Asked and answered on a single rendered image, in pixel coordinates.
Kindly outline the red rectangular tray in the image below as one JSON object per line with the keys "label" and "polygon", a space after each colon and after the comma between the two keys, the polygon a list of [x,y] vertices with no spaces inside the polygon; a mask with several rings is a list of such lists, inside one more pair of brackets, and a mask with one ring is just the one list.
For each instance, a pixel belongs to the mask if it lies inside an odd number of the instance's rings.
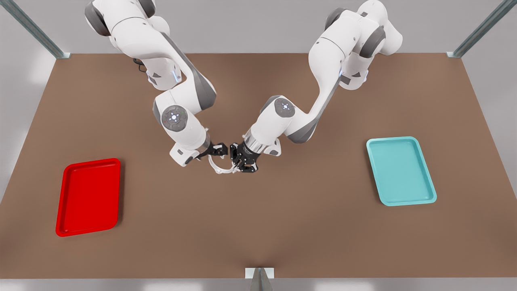
{"label": "red rectangular tray", "polygon": [[58,236],[112,229],[118,222],[121,163],[116,158],[80,162],[63,171]]}

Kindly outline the silver frame post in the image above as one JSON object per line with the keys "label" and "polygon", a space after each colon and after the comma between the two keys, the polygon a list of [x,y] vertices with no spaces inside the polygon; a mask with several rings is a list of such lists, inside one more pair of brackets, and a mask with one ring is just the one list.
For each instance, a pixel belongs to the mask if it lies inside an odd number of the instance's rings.
{"label": "silver frame post", "polygon": [[244,278],[251,279],[249,291],[273,291],[274,268],[245,268]]}
{"label": "silver frame post", "polygon": [[71,53],[63,52],[54,41],[14,2],[0,0],[0,5],[23,26],[56,59],[68,59]]}
{"label": "silver frame post", "polygon": [[448,58],[460,59],[497,24],[509,11],[517,5],[517,0],[503,0],[483,22],[456,48],[446,52]]}

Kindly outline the white drainage pipe clamp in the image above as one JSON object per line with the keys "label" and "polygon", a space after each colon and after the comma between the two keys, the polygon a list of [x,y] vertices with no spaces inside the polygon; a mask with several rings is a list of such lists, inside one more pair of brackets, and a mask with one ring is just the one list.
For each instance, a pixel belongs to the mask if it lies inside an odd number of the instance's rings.
{"label": "white drainage pipe clamp", "polygon": [[217,174],[230,174],[230,173],[238,173],[240,172],[240,170],[237,168],[237,166],[234,164],[233,160],[231,158],[228,158],[230,163],[231,163],[231,167],[230,168],[221,168],[219,167],[213,160],[213,157],[212,155],[209,155],[208,156],[208,160],[209,160],[209,164],[212,166],[212,168],[214,169],[214,171],[217,173]]}

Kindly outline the teal rectangular tray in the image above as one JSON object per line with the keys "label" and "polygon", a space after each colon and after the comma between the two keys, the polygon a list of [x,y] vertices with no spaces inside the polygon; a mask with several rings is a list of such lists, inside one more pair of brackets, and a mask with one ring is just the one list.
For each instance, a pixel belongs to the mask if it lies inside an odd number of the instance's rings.
{"label": "teal rectangular tray", "polygon": [[367,141],[366,147],[377,193],[384,205],[436,202],[437,193],[417,139],[374,138]]}

